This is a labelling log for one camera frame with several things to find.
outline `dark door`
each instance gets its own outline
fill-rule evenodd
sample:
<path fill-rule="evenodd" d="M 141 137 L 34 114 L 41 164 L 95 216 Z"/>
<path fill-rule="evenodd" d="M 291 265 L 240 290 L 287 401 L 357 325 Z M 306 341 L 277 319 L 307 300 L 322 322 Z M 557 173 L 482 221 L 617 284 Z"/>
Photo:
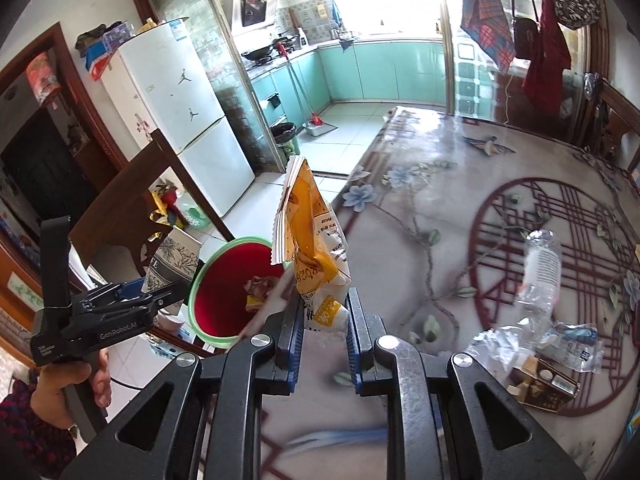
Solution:
<path fill-rule="evenodd" d="M 26 122 L 0 158 L 43 220 L 69 215 L 73 225 L 97 195 L 46 110 Z"/>

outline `red lantern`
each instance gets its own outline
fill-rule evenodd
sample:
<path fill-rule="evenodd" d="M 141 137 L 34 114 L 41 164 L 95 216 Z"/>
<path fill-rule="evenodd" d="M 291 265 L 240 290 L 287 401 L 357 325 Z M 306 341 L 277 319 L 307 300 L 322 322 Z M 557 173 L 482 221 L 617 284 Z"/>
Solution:
<path fill-rule="evenodd" d="M 38 54 L 27 66 L 26 73 L 40 108 L 46 107 L 61 89 L 56 71 L 49 62 L 49 54 Z"/>

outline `bird print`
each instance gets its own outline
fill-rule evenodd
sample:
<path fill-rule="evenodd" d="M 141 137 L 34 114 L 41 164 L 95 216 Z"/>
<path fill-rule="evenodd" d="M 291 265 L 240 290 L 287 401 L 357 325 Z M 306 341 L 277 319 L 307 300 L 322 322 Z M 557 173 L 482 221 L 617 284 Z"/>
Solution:
<path fill-rule="evenodd" d="M 487 140 L 472 139 L 471 137 L 462 137 L 465 142 L 478 150 L 483 151 L 487 156 L 500 155 L 504 153 L 515 153 L 511 148 L 507 148 L 495 141 L 498 137 L 491 136 Z"/>

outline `brown cardboard box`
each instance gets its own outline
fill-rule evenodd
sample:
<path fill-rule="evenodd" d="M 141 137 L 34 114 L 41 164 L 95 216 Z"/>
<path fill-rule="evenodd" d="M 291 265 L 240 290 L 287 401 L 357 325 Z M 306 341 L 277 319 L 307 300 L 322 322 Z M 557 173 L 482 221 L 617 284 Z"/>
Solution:
<path fill-rule="evenodd" d="M 580 384 L 537 357 L 521 354 L 507 391 L 527 406 L 557 412 L 578 395 Z"/>

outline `table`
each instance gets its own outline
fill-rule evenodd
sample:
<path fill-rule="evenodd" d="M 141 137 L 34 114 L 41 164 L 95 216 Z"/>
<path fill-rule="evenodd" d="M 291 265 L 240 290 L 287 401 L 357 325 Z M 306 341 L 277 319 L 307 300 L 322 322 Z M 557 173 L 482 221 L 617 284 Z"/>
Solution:
<path fill-rule="evenodd" d="M 573 374 L 582 388 L 563 413 L 531 413 L 596 478 L 638 384 L 623 279 L 640 276 L 640 196 L 628 174 L 514 128 L 397 107 L 333 206 L 364 309 L 430 354 L 515 322 L 521 231 L 559 235 L 554 316 L 597 324 L 606 357 L 601 374 Z M 383 399 L 357 397 L 348 370 L 343 341 L 305 334 L 296 392 L 264 400 L 263 479 L 385 478 Z"/>

